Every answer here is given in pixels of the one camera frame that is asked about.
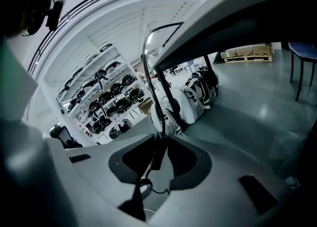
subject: ceiling light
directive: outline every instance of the ceiling light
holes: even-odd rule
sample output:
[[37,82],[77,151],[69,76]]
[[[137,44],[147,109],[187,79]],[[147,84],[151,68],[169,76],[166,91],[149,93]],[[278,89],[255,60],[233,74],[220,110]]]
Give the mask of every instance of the ceiling light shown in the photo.
[[151,35],[149,36],[148,41],[147,41],[147,44],[149,44],[149,43],[151,42],[152,36],[153,36],[153,33],[151,33]]

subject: concrete floor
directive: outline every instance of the concrete floor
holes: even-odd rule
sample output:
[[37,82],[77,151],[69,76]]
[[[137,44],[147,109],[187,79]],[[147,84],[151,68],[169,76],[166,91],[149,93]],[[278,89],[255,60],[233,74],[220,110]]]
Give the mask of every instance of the concrete floor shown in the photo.
[[[296,157],[317,118],[317,75],[309,87],[312,65],[305,63],[302,91],[296,102],[299,59],[295,58],[292,84],[290,52],[278,50],[273,59],[272,63],[214,65],[220,81],[218,98],[184,134],[237,148],[282,175],[285,163]],[[155,132],[148,116],[116,140]],[[152,171],[149,178],[158,191],[168,187],[173,173],[166,156],[161,170]],[[144,207],[156,211],[166,198],[166,193],[152,193]]]

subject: black railing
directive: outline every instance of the black railing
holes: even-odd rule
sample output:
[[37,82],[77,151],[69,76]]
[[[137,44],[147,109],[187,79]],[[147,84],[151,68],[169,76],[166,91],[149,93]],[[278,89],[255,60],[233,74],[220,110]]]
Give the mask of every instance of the black railing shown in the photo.
[[73,19],[76,15],[78,15],[83,10],[87,9],[88,7],[92,6],[93,4],[99,2],[100,0],[84,0],[75,7],[73,7],[70,11],[68,11],[63,17],[61,17],[58,27],[56,31],[49,32],[44,39],[42,40],[41,44],[37,48],[28,68],[28,72],[32,75],[36,65],[38,64],[44,50],[48,47],[50,42],[54,39],[54,37],[59,33],[59,31],[69,22],[70,19]]

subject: chair leg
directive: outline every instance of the chair leg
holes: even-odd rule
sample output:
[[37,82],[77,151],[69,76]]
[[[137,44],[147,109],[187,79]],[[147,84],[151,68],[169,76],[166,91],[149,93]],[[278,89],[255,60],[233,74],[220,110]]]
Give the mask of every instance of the chair leg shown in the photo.
[[298,86],[296,101],[298,101],[299,94],[301,93],[301,89],[302,89],[303,72],[304,72],[304,61],[301,59],[301,77],[300,77],[300,79],[299,79],[299,86]]
[[312,83],[313,83],[314,72],[315,72],[315,63],[313,63],[312,76],[311,76],[311,83],[309,84],[309,86],[310,86],[310,87],[312,86]]
[[291,51],[292,67],[291,67],[291,81],[293,81],[293,69],[294,69],[294,52]]

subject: wooden pallet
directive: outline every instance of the wooden pallet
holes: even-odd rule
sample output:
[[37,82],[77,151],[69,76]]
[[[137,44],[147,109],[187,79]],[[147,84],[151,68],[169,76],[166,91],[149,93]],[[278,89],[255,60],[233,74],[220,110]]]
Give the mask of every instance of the wooden pallet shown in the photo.
[[236,57],[225,58],[226,63],[239,63],[239,62],[272,62],[271,54],[258,54],[258,55],[241,55]]

